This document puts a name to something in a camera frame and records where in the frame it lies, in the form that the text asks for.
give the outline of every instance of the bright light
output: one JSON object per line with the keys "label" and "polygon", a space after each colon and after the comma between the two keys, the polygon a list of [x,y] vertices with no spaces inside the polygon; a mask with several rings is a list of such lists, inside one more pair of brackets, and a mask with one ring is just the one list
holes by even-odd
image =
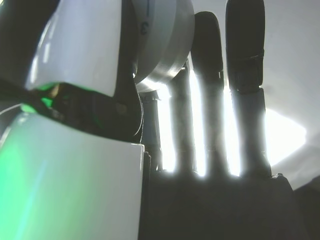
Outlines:
{"label": "bright light", "polygon": [[203,109],[201,101],[200,86],[195,72],[190,70],[190,90],[191,90],[191,107],[192,107],[192,123],[193,123],[193,137],[195,146],[196,170],[200,176],[206,175],[207,171],[207,157],[205,150],[205,135],[204,135],[204,121]]}
{"label": "bright light", "polygon": [[[231,93],[228,88],[224,90],[224,108],[229,171],[232,175],[239,176],[241,171],[239,142]],[[270,109],[265,111],[265,132],[267,157],[271,166],[281,162],[306,142],[305,128]]]}
{"label": "bright light", "polygon": [[160,131],[160,145],[162,151],[162,168],[173,172],[176,167],[176,152],[172,137],[170,115],[170,93],[164,85],[157,91],[160,100],[157,102]]}

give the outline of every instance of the robotic hand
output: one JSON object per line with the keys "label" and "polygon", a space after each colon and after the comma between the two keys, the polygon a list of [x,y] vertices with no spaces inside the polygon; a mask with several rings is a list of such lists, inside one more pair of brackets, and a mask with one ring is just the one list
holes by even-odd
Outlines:
{"label": "robotic hand", "polygon": [[[191,0],[61,0],[28,90],[1,80],[1,95],[25,105],[0,141],[0,239],[306,239],[288,181],[272,177],[264,157],[263,1],[229,0],[226,11],[242,177],[216,164],[226,157],[212,128],[206,178],[194,174],[192,155],[180,155],[176,174],[152,164],[150,171],[141,144],[139,95],[168,85],[185,101],[190,51],[205,89],[205,127],[223,129],[222,50],[212,13],[195,15]],[[273,222],[275,211],[282,217]]]}

